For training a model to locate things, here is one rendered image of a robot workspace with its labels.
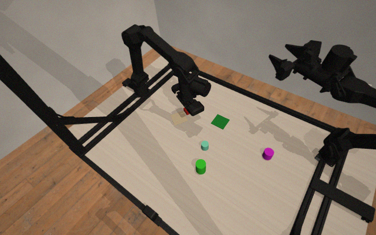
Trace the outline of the magenta cylinder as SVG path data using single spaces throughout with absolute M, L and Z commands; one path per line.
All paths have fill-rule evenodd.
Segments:
M 265 160 L 270 160 L 274 155 L 274 151 L 273 149 L 271 148 L 266 148 L 262 154 L 262 157 L 265 159 Z

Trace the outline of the dark green rectangle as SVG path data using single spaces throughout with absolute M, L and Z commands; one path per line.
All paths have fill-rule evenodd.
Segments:
M 211 124 L 224 129 L 227 123 L 229 122 L 229 119 L 217 114 L 217 116 L 214 118 L 214 120 L 211 122 Z

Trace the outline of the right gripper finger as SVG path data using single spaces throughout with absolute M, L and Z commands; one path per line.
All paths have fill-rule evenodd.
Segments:
M 272 62 L 274 68 L 275 68 L 276 74 L 277 74 L 277 72 L 279 70 L 280 65 L 282 63 L 284 63 L 285 61 L 287 61 L 287 59 L 281 60 L 281 59 L 279 59 L 279 58 L 277 58 L 277 57 L 275 57 L 275 56 L 273 56 L 271 54 L 269 55 L 269 59 Z
M 303 46 L 295 46 L 295 45 L 285 45 L 286 49 L 290 51 L 297 59 L 301 57 L 303 52 Z

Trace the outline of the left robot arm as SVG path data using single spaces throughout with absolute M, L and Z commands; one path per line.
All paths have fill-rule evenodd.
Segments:
M 145 83 L 149 80 L 149 75 L 143 70 L 141 54 L 143 42 L 150 45 L 169 62 L 171 69 L 174 71 L 173 75 L 178 77 L 181 90 L 191 90 L 193 98 L 196 98 L 197 95 L 206 97 L 209 94 L 211 84 L 208 80 L 198 77 L 200 70 L 194 60 L 187 54 L 176 51 L 156 34 L 152 27 L 134 24 L 123 31 L 121 36 L 124 44 L 129 47 L 133 73 L 131 75 L 131 83 L 128 85 L 134 90 L 135 97 L 147 97 L 144 95 L 148 94 L 148 87 Z M 189 73 L 191 70 L 194 71 Z

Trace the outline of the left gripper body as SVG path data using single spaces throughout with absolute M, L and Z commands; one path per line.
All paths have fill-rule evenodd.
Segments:
M 179 90 L 179 92 L 177 92 L 178 97 L 181 98 L 183 102 L 186 102 L 188 104 L 187 109 L 191 116 L 195 116 L 204 111 L 204 106 L 202 105 L 202 103 L 200 101 L 197 101 L 196 99 L 193 99 L 193 92 L 191 90 L 181 90 L 179 88 L 179 83 L 173 85 L 171 89 L 174 94 L 176 94 L 176 91 Z

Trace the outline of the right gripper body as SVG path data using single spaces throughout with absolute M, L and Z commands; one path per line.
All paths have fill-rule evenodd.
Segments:
M 322 61 L 320 61 L 320 62 L 315 61 L 314 63 L 316 65 L 314 65 L 314 66 L 303 65 L 303 64 L 298 62 L 299 59 L 295 60 L 294 62 L 285 61 L 284 63 L 282 63 L 279 67 L 279 70 L 278 70 L 275 78 L 278 79 L 279 81 L 282 81 L 290 75 L 290 73 L 293 69 L 294 74 L 296 74 L 298 72 L 299 74 L 304 76 L 303 77 L 304 80 L 307 80 L 307 79 L 310 80 L 313 73 L 322 65 L 321 64 Z M 294 67 L 293 67 L 293 65 L 294 65 Z

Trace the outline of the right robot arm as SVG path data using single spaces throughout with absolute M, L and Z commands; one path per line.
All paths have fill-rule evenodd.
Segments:
M 304 44 L 299 63 L 316 65 L 322 42 L 310 40 Z M 322 65 L 313 73 L 310 80 L 320 85 L 320 93 L 330 92 L 332 97 L 346 103 L 361 103 L 376 108 L 376 89 L 365 81 L 356 78 L 350 64 L 357 58 L 350 47 L 334 45 Z M 376 134 L 355 134 L 349 128 L 337 128 L 323 141 L 324 146 L 316 155 L 333 167 L 353 148 L 376 149 Z

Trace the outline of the tan flat rectangle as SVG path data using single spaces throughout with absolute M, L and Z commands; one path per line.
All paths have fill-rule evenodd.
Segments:
M 178 125 L 180 123 L 188 121 L 183 111 L 172 114 L 170 116 L 174 125 Z

